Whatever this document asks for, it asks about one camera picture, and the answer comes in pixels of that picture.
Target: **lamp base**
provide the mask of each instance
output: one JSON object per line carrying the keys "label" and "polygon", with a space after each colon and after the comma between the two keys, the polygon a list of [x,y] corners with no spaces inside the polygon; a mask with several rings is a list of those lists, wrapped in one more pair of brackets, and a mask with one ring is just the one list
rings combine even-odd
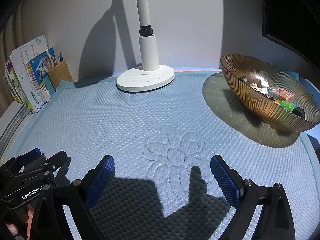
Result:
{"label": "lamp base", "polygon": [[174,69],[160,65],[156,70],[132,68],[117,78],[118,88],[127,92],[144,92],[169,84],[174,79]]}

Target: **human hand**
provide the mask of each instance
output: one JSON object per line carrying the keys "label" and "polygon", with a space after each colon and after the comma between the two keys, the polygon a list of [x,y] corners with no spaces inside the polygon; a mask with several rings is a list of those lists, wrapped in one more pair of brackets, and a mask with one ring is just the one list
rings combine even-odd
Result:
{"label": "human hand", "polygon": [[[29,240],[34,210],[31,205],[27,205],[25,207],[25,211],[28,214],[28,220],[25,221],[25,223],[27,224],[27,236],[28,236],[27,240]],[[5,224],[7,225],[8,229],[10,230],[10,232],[13,236],[16,236],[19,233],[17,227],[13,223],[6,221]]]}

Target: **amber glass bowl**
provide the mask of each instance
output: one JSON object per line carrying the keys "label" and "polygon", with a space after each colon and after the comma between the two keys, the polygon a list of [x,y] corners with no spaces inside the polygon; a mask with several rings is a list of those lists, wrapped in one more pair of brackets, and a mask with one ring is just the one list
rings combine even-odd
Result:
{"label": "amber glass bowl", "polygon": [[[315,127],[320,122],[320,110],[309,92],[289,73],[263,60],[237,54],[221,58],[223,75],[240,101],[263,122],[277,130],[303,132]],[[294,94],[294,103],[301,107],[306,118],[283,109],[250,86],[239,80],[246,76],[251,83],[259,84],[260,79],[270,87],[281,87]]]}

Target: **small toy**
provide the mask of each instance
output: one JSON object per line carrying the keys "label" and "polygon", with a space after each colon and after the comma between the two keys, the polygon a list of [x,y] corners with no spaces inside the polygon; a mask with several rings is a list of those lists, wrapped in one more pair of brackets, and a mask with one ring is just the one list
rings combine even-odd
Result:
{"label": "small toy", "polygon": [[269,87],[269,83],[263,79],[260,79],[260,85],[265,88]]}
{"label": "small toy", "polygon": [[306,115],[304,113],[304,110],[301,108],[301,107],[295,107],[292,111],[293,114],[301,117],[302,119],[305,119],[306,118]]}
{"label": "small toy", "polygon": [[260,88],[260,93],[267,95],[268,90],[266,88]]}
{"label": "small toy", "polygon": [[247,79],[246,76],[239,77],[239,79],[240,79],[242,82],[246,83],[247,85],[250,85],[250,81],[249,81],[249,79]]}
{"label": "small toy", "polygon": [[259,91],[260,91],[260,89],[258,88],[258,86],[257,86],[257,84],[256,84],[256,83],[252,83],[252,84],[250,84],[250,87],[251,87],[252,89],[256,90],[257,92],[259,92]]}
{"label": "small toy", "polygon": [[265,95],[265,94],[261,94],[262,96],[264,96],[265,98],[268,98],[270,101],[274,102],[275,99],[271,96]]}
{"label": "small toy", "polygon": [[274,101],[278,106],[280,105],[280,101],[278,99],[274,99]]}
{"label": "small toy", "polygon": [[268,90],[268,95],[275,98],[275,99],[278,99],[279,98],[279,90],[278,88],[274,88],[274,87],[268,87],[267,88]]}
{"label": "small toy", "polygon": [[289,91],[283,89],[283,88],[279,88],[279,100],[282,101],[286,101],[289,103],[292,103],[294,101],[294,94],[290,93]]}
{"label": "small toy", "polygon": [[288,111],[290,111],[292,113],[294,107],[293,104],[290,102],[286,102],[284,100],[280,101],[280,106]]}

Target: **pen holder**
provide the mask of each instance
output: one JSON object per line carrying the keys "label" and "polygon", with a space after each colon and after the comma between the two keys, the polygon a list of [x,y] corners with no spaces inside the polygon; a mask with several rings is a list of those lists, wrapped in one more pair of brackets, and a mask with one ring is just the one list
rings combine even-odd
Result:
{"label": "pen holder", "polygon": [[55,90],[60,85],[61,80],[73,81],[65,60],[50,69],[48,76]]}

